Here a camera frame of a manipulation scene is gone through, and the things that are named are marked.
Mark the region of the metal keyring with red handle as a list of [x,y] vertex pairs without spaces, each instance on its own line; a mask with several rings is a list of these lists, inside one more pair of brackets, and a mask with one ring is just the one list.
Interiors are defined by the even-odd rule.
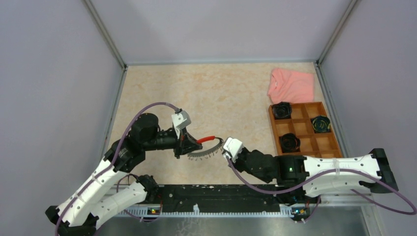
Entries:
[[209,159],[222,149],[224,140],[217,136],[207,136],[199,139],[198,143],[201,144],[203,148],[190,152],[187,155],[189,160],[199,161]]

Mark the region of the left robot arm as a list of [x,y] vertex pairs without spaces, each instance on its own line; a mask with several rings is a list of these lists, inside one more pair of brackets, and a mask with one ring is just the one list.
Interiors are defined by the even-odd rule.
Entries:
[[111,187],[128,176],[146,158],[147,151],[171,149],[179,158],[201,150],[202,145],[186,130],[189,114],[179,110],[171,116],[172,127],[160,130],[159,119],[151,113],[139,114],[130,123],[125,137],[113,143],[98,167],[82,186],[58,206],[46,210],[58,236],[92,236],[109,219],[132,206],[157,199],[157,184],[143,175],[124,190],[104,198]]

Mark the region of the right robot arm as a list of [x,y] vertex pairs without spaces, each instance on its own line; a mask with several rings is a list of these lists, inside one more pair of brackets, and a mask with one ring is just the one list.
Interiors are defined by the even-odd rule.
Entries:
[[[374,148],[369,154],[353,158],[317,158],[305,155],[272,156],[243,148],[228,158],[237,177],[249,188],[264,194],[288,193],[295,203],[307,197],[337,191],[360,191],[385,194],[398,191],[385,150]],[[266,190],[248,183],[246,172],[265,183],[276,180],[281,190]]]

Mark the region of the black red coil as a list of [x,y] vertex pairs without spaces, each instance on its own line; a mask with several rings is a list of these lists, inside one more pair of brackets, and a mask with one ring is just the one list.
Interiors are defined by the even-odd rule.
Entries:
[[300,151],[300,139],[294,133],[284,134],[279,138],[279,141],[283,153]]

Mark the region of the black coil top left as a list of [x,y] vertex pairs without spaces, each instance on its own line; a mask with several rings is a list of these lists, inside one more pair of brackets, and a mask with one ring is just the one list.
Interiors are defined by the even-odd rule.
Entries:
[[271,106],[275,119],[289,119],[292,114],[292,106],[289,102],[280,102]]

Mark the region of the black yellow coil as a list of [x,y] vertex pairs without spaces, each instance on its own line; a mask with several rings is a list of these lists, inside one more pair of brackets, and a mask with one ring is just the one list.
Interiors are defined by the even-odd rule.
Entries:
[[312,128],[314,133],[329,133],[330,128],[330,119],[326,116],[317,116],[311,120]]

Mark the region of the pink folded cloth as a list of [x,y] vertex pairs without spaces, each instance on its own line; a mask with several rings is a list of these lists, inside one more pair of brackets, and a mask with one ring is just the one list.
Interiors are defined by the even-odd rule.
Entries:
[[315,77],[312,73],[275,68],[271,71],[267,96],[273,104],[314,101]]

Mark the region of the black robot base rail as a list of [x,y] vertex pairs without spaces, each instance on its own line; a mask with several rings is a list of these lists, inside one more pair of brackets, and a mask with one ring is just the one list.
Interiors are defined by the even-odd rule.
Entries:
[[165,184],[141,204],[162,207],[163,213],[191,212],[194,206],[198,206],[202,213],[261,213],[279,212],[283,207],[295,204],[312,206],[317,200],[317,197],[305,196],[302,189],[284,194],[264,194],[244,184]]

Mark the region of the aluminium frame right rail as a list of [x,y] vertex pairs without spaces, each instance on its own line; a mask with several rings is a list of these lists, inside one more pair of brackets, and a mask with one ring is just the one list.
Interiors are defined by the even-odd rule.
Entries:
[[338,39],[342,35],[344,28],[348,24],[351,16],[359,6],[361,1],[359,0],[351,0],[344,11],[343,15],[341,16],[338,24],[336,25],[331,37],[329,38],[328,42],[326,43],[323,51],[321,52],[319,58],[314,62],[314,67],[316,74],[318,76],[318,81],[320,84],[320,88],[323,93],[324,101],[326,103],[327,113],[330,117],[331,127],[334,131],[336,136],[336,141],[339,145],[341,156],[343,158],[349,157],[351,154],[351,149],[349,147],[349,142],[345,137],[345,131],[341,124],[341,120],[337,111],[337,106],[335,104],[334,95],[331,91],[329,80],[326,78],[324,65],[328,60],[328,57],[333,50],[334,46],[336,45]]

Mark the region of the aluminium frame rail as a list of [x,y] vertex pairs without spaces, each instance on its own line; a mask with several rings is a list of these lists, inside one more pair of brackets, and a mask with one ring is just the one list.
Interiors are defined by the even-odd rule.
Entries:
[[336,136],[336,141],[339,145],[341,156],[343,158],[349,157],[351,154],[351,149],[349,147],[349,142],[345,137],[345,131],[341,124],[341,120],[337,111],[337,106],[335,104],[334,95],[331,91],[329,80],[326,78],[324,65],[328,60],[328,57],[333,50],[334,46],[336,45],[338,39],[342,35],[344,28],[348,24],[351,16],[359,6],[361,1],[359,0],[351,0],[344,11],[343,15],[341,16],[338,24],[336,25],[331,37],[329,38],[328,42],[326,43],[323,51],[321,52],[319,58],[314,62],[314,67],[316,74],[318,76],[318,81],[320,84],[320,88],[323,93],[324,101],[326,103],[327,113],[330,117],[331,127],[334,131]]
[[120,97],[122,94],[122,88],[125,82],[126,74],[128,65],[122,58],[114,40],[112,39],[107,27],[105,26],[105,23],[101,19],[99,12],[97,11],[94,3],[92,0],[82,0],[82,3],[86,10],[88,11],[92,22],[94,23],[95,27],[98,29],[98,32],[102,38],[102,40],[105,42],[108,50],[110,51],[113,58],[116,60],[117,65],[119,67],[119,77],[116,79],[116,84],[112,87],[113,91],[115,92],[114,95],[111,98],[111,106],[110,108],[110,115],[107,120],[106,129],[105,129],[105,136],[102,143],[101,148],[101,154],[100,158],[104,156],[106,151],[108,150],[108,147],[110,146],[110,137],[112,133],[112,129],[114,126],[117,109],[120,101]]

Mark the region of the aluminium frame left rail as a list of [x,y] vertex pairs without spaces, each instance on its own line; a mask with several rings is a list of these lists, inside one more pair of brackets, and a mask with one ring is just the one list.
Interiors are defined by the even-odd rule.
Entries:
[[100,158],[104,156],[106,151],[108,150],[108,147],[110,146],[110,137],[112,133],[112,129],[114,126],[117,109],[120,101],[120,97],[122,94],[122,88],[125,82],[126,74],[128,65],[122,58],[114,40],[112,39],[107,27],[105,26],[105,23],[101,19],[99,12],[97,11],[94,3],[92,0],[82,0],[82,3],[86,10],[88,11],[92,22],[94,23],[95,27],[98,29],[98,32],[102,38],[102,40],[105,42],[108,50],[110,51],[113,58],[116,60],[117,65],[119,67],[119,77],[116,79],[116,84],[112,87],[113,91],[115,92],[114,95],[111,98],[111,106],[110,108],[110,115],[107,120],[106,129],[105,129],[105,136],[102,143],[101,148],[101,154]]

